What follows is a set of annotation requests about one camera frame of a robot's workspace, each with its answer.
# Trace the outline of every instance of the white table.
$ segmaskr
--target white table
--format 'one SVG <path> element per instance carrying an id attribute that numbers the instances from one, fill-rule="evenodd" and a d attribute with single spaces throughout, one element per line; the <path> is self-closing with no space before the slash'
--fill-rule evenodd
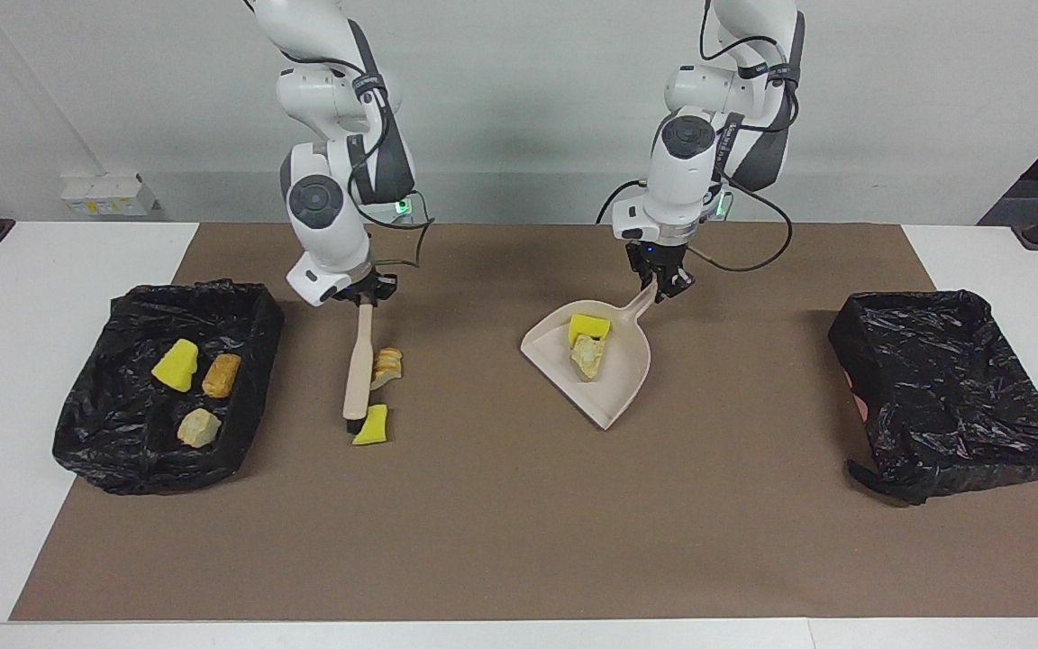
<path id="1" fill-rule="evenodd" d="M 1038 646 L 1038 619 L 709 619 L 531 623 L 7 623 L 70 489 L 50 456 L 65 391 L 107 300 L 168 283 L 194 224 L 20 222 L 0 245 L 0 646 Z M 991 301 L 1038 386 L 1038 253 L 1004 228 L 905 227 L 936 287 Z"/>

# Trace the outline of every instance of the food piece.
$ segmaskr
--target food piece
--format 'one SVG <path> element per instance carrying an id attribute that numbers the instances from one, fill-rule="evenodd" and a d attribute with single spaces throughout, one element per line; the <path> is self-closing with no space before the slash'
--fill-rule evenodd
<path id="1" fill-rule="evenodd" d="M 220 425 L 222 422 L 219 422 L 218 416 L 199 407 L 199 409 L 191 410 L 182 418 L 175 436 L 187 447 L 204 448 L 215 440 Z"/>
<path id="2" fill-rule="evenodd" d="M 591 336 L 596 341 L 606 341 L 606 333 L 611 329 L 611 321 L 605 318 L 595 318 L 576 313 L 568 325 L 568 345 L 574 346 L 579 336 Z"/>
<path id="3" fill-rule="evenodd" d="M 190 389 L 190 379 L 198 371 L 198 345 L 186 339 L 179 339 L 170 346 L 165 356 L 152 370 L 164 385 L 185 393 Z"/>
<path id="4" fill-rule="evenodd" d="M 598 377 L 598 364 L 603 360 L 606 341 L 596 341 L 591 336 L 579 336 L 571 348 L 571 361 L 576 364 L 584 379 L 594 381 Z"/>
<path id="5" fill-rule="evenodd" d="M 235 353 L 220 353 L 215 356 L 215 362 L 207 371 L 202 379 L 202 394 L 214 399 L 226 399 L 230 396 L 230 387 L 235 386 L 235 377 L 239 374 L 239 366 L 243 363 Z"/>
<path id="6" fill-rule="evenodd" d="M 383 348 L 375 356 L 375 378 L 372 390 L 378 390 L 392 379 L 403 378 L 403 352 L 394 348 Z"/>
<path id="7" fill-rule="evenodd" d="M 376 403 L 367 407 L 363 427 L 351 440 L 351 447 L 366 447 L 370 443 L 380 443 L 386 440 L 386 403 Z"/>

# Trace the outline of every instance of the white wall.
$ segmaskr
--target white wall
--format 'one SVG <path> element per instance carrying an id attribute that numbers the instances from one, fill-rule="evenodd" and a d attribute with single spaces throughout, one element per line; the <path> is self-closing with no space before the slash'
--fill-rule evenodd
<path id="1" fill-rule="evenodd" d="M 581 222 L 646 172 L 703 3 L 346 7 L 404 83 L 435 216 Z M 800 8 L 802 117 L 768 190 L 795 218 L 975 222 L 1038 156 L 1038 3 Z M 309 139 L 273 99 L 283 66 L 240 0 L 0 0 L 1 213 L 62 218 L 58 173 L 99 166 L 143 172 L 173 218 L 281 218 L 277 161 Z"/>

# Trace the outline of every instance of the dustpan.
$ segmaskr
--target dustpan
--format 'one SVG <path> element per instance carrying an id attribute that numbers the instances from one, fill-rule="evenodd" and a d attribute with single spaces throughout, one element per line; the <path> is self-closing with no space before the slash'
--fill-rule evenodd
<path id="1" fill-rule="evenodd" d="M 647 379 L 652 350 L 638 327 L 638 317 L 654 304 L 655 283 L 644 289 L 627 306 L 617 307 L 597 300 L 580 300 L 556 308 L 523 336 L 519 350 L 539 367 L 592 422 L 604 431 L 631 405 Z M 584 316 L 611 321 L 600 373 L 585 381 L 571 362 L 568 328 L 571 317 Z"/>

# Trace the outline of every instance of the gray circular joint cap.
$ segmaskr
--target gray circular joint cap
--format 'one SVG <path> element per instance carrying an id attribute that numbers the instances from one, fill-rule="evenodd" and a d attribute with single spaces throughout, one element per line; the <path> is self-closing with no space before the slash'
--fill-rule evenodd
<path id="1" fill-rule="evenodd" d="M 694 115 L 677 116 L 663 127 L 663 145 L 672 156 L 691 160 L 712 147 L 715 128 L 707 119 Z"/>
<path id="2" fill-rule="evenodd" d="M 343 188 L 329 175 L 308 175 L 291 189 L 291 213 L 306 227 L 330 227 L 343 210 Z"/>

